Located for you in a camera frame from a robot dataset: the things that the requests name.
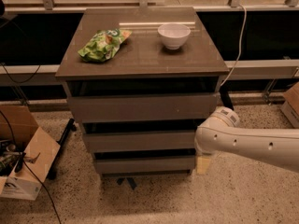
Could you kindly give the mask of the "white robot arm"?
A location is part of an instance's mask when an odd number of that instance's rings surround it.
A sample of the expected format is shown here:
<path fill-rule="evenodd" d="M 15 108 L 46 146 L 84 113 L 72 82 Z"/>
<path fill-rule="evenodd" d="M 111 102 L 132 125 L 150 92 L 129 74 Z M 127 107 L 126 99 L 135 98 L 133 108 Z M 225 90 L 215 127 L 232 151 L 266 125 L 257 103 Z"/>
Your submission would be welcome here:
<path fill-rule="evenodd" d="M 299 172 L 298 129 L 246 129 L 239 124 L 240 118 L 232 109 L 218 107 L 197 127 L 197 154 L 223 151 Z"/>

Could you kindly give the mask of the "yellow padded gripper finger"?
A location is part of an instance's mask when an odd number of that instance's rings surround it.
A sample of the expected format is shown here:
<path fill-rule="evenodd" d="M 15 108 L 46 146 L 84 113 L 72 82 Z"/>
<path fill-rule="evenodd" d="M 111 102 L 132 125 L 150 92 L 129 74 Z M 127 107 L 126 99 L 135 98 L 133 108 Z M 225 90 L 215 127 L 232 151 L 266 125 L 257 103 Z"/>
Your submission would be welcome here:
<path fill-rule="evenodd" d="M 196 173 L 199 175 L 204 175 L 211 163 L 211 158 L 209 156 L 198 156 L 196 159 Z"/>

